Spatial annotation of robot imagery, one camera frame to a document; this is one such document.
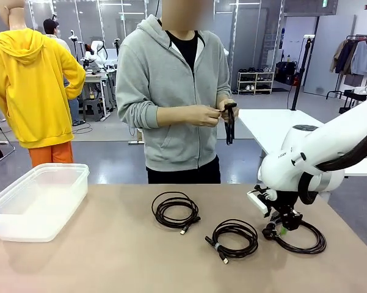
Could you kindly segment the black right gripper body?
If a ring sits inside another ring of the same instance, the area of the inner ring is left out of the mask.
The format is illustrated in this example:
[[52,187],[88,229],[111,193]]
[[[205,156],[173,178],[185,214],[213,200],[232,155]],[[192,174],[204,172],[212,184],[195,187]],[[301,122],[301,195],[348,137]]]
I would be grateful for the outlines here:
[[277,199],[273,201],[273,208],[282,215],[291,213],[298,199],[298,193],[279,190],[276,193]]

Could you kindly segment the person's left hand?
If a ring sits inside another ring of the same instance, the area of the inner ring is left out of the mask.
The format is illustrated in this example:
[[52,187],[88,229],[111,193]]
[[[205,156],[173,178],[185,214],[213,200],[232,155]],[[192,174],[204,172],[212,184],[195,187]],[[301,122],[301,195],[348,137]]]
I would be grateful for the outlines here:
[[231,99],[231,98],[227,98],[226,96],[219,96],[217,98],[217,108],[218,110],[221,111],[221,117],[224,120],[224,122],[228,122],[229,118],[228,118],[228,111],[225,110],[225,105],[227,104],[233,104],[235,102],[235,100]]

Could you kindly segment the person's right hand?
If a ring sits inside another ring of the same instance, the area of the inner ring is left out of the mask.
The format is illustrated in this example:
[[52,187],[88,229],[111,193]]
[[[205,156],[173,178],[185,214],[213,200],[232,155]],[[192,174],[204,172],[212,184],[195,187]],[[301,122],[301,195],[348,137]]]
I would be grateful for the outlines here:
[[220,110],[204,105],[184,106],[178,109],[180,121],[194,126],[215,127],[221,116]]

